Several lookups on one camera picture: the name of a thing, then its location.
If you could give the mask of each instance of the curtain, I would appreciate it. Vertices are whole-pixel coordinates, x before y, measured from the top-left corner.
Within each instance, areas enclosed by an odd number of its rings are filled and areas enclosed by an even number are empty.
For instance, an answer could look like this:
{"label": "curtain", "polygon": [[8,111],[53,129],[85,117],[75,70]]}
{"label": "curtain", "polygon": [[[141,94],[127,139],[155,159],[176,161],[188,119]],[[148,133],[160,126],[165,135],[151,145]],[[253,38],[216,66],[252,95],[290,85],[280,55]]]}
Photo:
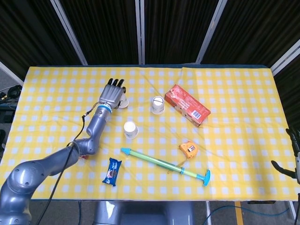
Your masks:
{"label": "curtain", "polygon": [[289,127],[300,128],[300,55],[274,77]]}
{"label": "curtain", "polygon": [[60,0],[89,65],[138,64],[135,0]]}
{"label": "curtain", "polygon": [[300,39],[300,1],[228,0],[202,64],[271,67]]}
{"label": "curtain", "polygon": [[81,65],[49,0],[2,0],[0,21],[0,61],[21,80],[30,66]]}
{"label": "curtain", "polygon": [[217,3],[145,0],[146,64],[195,62]]}

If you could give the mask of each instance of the red box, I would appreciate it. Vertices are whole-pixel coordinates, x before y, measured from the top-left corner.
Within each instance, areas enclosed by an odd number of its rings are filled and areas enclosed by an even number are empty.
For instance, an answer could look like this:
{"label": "red box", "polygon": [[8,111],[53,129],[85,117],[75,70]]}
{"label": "red box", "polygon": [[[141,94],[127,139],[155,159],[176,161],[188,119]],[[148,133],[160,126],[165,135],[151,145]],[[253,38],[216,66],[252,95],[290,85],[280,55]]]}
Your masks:
{"label": "red box", "polygon": [[174,85],[166,94],[165,100],[171,104],[182,116],[186,117],[196,127],[210,114],[210,110],[198,102],[179,85]]}

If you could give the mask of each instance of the white paper cup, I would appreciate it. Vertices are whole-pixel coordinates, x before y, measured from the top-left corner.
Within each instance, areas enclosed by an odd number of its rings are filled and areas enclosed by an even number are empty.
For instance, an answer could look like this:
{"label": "white paper cup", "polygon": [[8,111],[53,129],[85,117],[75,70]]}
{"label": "white paper cup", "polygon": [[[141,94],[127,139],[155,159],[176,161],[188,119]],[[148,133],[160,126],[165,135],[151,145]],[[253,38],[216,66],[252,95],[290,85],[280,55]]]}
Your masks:
{"label": "white paper cup", "polygon": [[122,96],[121,96],[121,100],[120,100],[120,106],[119,108],[126,108],[128,105],[129,105],[129,101],[128,99],[126,98],[126,95],[123,93]]}
{"label": "white paper cup", "polygon": [[133,121],[127,121],[124,124],[124,135],[127,139],[134,139],[138,133],[139,129]]}
{"label": "white paper cup", "polygon": [[161,96],[155,96],[152,100],[151,112],[155,115],[162,114],[165,110],[165,100]]}

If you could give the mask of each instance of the table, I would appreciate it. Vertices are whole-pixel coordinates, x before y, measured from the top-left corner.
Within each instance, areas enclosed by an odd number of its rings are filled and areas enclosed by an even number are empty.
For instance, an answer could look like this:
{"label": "table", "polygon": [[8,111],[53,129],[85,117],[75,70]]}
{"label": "table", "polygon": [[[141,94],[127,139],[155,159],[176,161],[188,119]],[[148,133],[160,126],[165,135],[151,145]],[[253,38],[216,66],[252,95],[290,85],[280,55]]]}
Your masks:
{"label": "table", "polygon": [[[294,168],[287,123],[268,68],[30,67],[0,164],[0,183],[17,164],[46,157],[71,141],[82,126],[81,116],[111,77],[125,79],[129,106],[113,111],[98,154],[64,172],[54,199],[297,199],[297,182],[270,163]],[[163,114],[150,112],[151,99],[164,96],[174,84],[211,110],[200,127],[167,103]],[[133,140],[123,134],[127,120],[139,127]],[[84,131],[81,137],[88,135]],[[177,164],[185,159],[178,145],[188,140],[200,150],[184,166],[199,174],[210,169],[207,187],[120,152],[128,147]],[[102,183],[109,157],[122,160],[116,187]],[[48,177],[33,199],[48,199],[57,177]]]}

